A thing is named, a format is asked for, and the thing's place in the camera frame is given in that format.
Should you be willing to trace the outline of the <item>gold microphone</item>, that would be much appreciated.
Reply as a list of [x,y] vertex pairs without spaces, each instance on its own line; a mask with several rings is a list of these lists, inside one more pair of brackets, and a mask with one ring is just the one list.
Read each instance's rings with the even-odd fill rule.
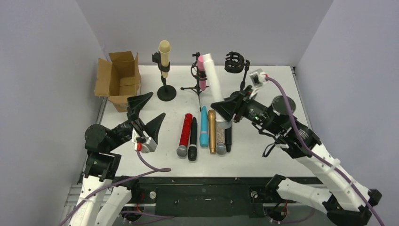
[[216,154],[216,114],[214,110],[209,110],[207,113],[208,118],[208,136],[209,136],[209,149],[211,154]]

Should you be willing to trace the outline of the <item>slim black microphone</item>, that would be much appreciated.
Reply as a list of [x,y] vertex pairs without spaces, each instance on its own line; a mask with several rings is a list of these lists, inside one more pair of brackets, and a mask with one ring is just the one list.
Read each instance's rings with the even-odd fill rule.
[[225,129],[226,151],[229,153],[232,147],[232,127]]

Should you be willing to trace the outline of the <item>brown cardboard box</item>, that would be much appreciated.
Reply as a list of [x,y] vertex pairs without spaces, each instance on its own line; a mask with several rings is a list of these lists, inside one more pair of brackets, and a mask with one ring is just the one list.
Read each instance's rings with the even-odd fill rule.
[[109,53],[99,58],[94,95],[106,97],[120,113],[127,111],[128,98],[137,96],[141,85],[138,55],[131,51]]

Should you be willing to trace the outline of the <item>clip mic stand round base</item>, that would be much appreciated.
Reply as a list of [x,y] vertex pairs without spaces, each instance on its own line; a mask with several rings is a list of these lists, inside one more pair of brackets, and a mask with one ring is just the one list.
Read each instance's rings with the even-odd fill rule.
[[[159,51],[152,55],[152,62],[157,64],[161,73],[169,72],[170,63],[167,66],[162,65],[161,53]],[[165,102],[173,100],[176,97],[176,89],[171,85],[167,85],[167,79],[163,75],[161,75],[161,82],[163,85],[157,91],[158,98]]]

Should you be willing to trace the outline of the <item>blue microphone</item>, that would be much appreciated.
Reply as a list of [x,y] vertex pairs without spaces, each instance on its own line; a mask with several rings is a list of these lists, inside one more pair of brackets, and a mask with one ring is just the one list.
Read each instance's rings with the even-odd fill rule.
[[201,122],[200,122],[200,136],[199,143],[201,147],[208,147],[209,136],[208,136],[208,121],[207,121],[207,108],[202,106],[201,109]]

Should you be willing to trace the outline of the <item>red glitter microphone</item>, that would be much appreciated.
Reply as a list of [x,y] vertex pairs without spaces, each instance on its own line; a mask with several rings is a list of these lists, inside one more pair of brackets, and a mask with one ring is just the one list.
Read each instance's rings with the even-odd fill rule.
[[183,127],[180,135],[179,146],[176,153],[179,157],[185,157],[187,155],[188,143],[190,139],[191,126],[192,126],[193,115],[187,113],[184,117]]

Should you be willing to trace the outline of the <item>tripod shock mount stand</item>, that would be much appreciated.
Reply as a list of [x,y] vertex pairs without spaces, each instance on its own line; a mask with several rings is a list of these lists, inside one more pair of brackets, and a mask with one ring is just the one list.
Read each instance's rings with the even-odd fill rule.
[[199,52],[196,52],[196,53],[192,54],[192,56],[195,57],[195,61],[194,61],[194,63],[191,65],[190,72],[191,72],[192,77],[196,80],[196,85],[195,85],[194,87],[181,87],[180,90],[191,90],[191,91],[193,91],[193,92],[197,95],[198,101],[199,101],[199,111],[201,112],[202,105],[201,105],[200,94],[201,94],[203,91],[200,90],[200,87],[199,87],[199,79],[198,79],[198,76],[197,76],[197,60],[198,60],[198,58],[199,58],[200,55],[201,55],[201,54],[200,54]]

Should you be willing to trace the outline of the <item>silver glitter microphone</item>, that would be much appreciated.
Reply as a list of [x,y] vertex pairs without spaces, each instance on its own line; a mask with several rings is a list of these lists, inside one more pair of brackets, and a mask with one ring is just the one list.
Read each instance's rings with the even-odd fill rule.
[[216,123],[216,153],[218,155],[224,155],[227,153],[227,147],[225,143],[225,129],[220,127],[219,123]]

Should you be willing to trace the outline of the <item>white grey microphone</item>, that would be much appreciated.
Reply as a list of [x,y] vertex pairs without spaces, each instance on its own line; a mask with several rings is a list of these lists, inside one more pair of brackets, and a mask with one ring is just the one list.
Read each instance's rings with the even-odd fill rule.
[[[222,95],[222,89],[220,86],[220,82],[218,79],[218,75],[216,72],[214,61],[211,57],[211,54],[203,55],[203,67],[207,76],[207,80],[209,82],[211,93],[213,97],[213,102],[211,103],[211,108],[216,111],[216,109],[212,106],[212,104],[216,102],[224,101],[224,97]],[[228,129],[231,127],[231,122],[224,119],[220,113],[216,112],[216,122],[218,126],[222,129]]]

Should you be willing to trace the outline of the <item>pink microphone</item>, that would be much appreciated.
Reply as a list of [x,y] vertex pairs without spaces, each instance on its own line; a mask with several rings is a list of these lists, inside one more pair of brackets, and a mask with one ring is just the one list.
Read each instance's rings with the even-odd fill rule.
[[207,87],[207,76],[203,64],[204,64],[204,59],[203,56],[200,55],[197,60],[197,76],[199,79],[199,88],[201,91],[204,91]]

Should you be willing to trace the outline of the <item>cream microphone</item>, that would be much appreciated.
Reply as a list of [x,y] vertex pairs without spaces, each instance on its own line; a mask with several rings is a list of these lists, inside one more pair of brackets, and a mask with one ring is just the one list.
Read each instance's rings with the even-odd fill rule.
[[169,54],[171,52],[171,45],[169,41],[162,40],[159,43],[160,54],[160,70],[163,78],[167,78],[170,70]]

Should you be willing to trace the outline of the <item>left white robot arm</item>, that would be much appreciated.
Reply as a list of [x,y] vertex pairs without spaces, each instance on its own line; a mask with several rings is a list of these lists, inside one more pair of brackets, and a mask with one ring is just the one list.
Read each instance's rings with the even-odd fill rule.
[[116,176],[121,155],[113,150],[131,141],[134,152],[153,153],[166,116],[161,113],[148,123],[139,117],[153,92],[128,97],[127,120],[113,129],[93,124],[85,132],[88,157],[83,171],[80,195],[62,226],[111,226],[124,206],[139,195],[138,177]]

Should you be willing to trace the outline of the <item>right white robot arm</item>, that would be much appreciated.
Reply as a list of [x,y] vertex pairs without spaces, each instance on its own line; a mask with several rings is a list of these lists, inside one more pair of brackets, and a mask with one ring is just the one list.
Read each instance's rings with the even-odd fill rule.
[[326,214],[337,226],[365,226],[382,194],[358,184],[326,149],[320,138],[293,115],[295,102],[284,95],[270,106],[255,100],[251,86],[211,107],[226,121],[251,121],[262,135],[274,139],[273,146],[309,169],[324,185],[316,188],[275,175],[267,183],[267,196],[277,202],[291,200]]

